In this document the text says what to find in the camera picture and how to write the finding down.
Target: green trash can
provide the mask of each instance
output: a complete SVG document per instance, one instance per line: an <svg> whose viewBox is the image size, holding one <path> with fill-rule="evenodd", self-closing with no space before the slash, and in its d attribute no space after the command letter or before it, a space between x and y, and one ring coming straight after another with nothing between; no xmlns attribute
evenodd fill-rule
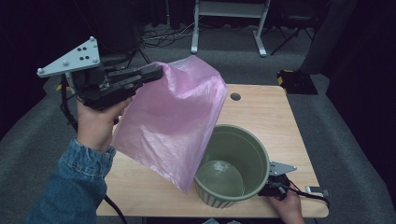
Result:
<svg viewBox="0 0 396 224"><path fill-rule="evenodd" d="M215 127L194 177L197 193L211 207L226 208L256 195L269 175L261 141L233 125Z"/></svg>

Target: chair leg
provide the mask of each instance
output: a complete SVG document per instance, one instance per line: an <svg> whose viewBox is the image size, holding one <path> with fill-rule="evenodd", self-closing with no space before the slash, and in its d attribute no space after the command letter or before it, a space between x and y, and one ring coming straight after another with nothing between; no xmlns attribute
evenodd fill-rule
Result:
<svg viewBox="0 0 396 224"><path fill-rule="evenodd" d="M306 34L309 36L309 38L311 39L311 41L313 41L314 39L312 38L311 34L308 33L308 31L306 29L304 29Z"/></svg>
<svg viewBox="0 0 396 224"><path fill-rule="evenodd" d="M300 31L302 30L302 28L298 28L291 36L289 36L289 38L287 38L285 41L283 41L283 43L277 47L276 49L274 49L274 51L271 52L270 55L274 55L280 48L282 48L286 43L289 42L289 40L291 40L295 35L297 35Z"/></svg>
<svg viewBox="0 0 396 224"><path fill-rule="evenodd" d="M280 26L279 26L279 30L280 30L280 33L283 35L283 38L286 40L287 38L285 36L285 33L283 33L283 30L282 30L282 28L280 28Z"/></svg>

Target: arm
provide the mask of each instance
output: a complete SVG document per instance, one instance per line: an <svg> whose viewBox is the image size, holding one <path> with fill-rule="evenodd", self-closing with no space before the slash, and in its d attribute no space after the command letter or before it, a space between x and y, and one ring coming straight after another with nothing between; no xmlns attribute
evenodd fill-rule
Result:
<svg viewBox="0 0 396 224"><path fill-rule="evenodd" d="M286 224L305 224L300 196L295 192L288 190L287 197L283 201L279 201L275 197L267 198Z"/></svg>
<svg viewBox="0 0 396 224"><path fill-rule="evenodd" d="M78 102L78 136L58 161L58 168L26 223L95 223L106 196L105 176L116 150L110 147L113 120L131 99L96 111Z"/></svg>

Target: metal bracket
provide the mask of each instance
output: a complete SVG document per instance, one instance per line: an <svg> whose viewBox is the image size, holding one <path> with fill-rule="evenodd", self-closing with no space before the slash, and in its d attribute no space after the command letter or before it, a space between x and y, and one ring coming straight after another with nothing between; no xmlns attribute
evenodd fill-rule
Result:
<svg viewBox="0 0 396 224"><path fill-rule="evenodd" d="M330 196L329 191L321 187L305 186L305 192L310 194L322 194L325 197Z"/></svg>
<svg viewBox="0 0 396 224"><path fill-rule="evenodd" d="M100 65L99 49L96 39L91 36L78 47L72 49L64 56L44 68L37 69L39 77L52 77L55 75L71 73Z"/></svg>
<svg viewBox="0 0 396 224"><path fill-rule="evenodd" d="M285 173L292 172L295 170L297 170L297 167L295 166L283 164L276 161L270 162L270 175L274 175L274 176L283 175Z"/></svg>

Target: wooden table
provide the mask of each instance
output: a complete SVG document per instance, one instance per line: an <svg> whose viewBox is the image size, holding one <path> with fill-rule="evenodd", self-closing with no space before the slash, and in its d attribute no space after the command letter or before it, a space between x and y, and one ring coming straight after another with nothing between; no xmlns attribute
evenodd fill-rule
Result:
<svg viewBox="0 0 396 224"><path fill-rule="evenodd" d="M297 166L288 178L301 190L319 186L291 112L286 94L278 86L227 85L228 97L218 124L233 124L256 135L271 161ZM237 92L241 100L230 94ZM265 197L255 196L229 208L217 209L204 204L192 184L188 195L146 166L122 153L114 158L106 178L107 195L125 216L134 217L278 217ZM326 217L329 210L322 201L302 197L304 217ZM106 202L97 209L99 216L116 216Z"/></svg>

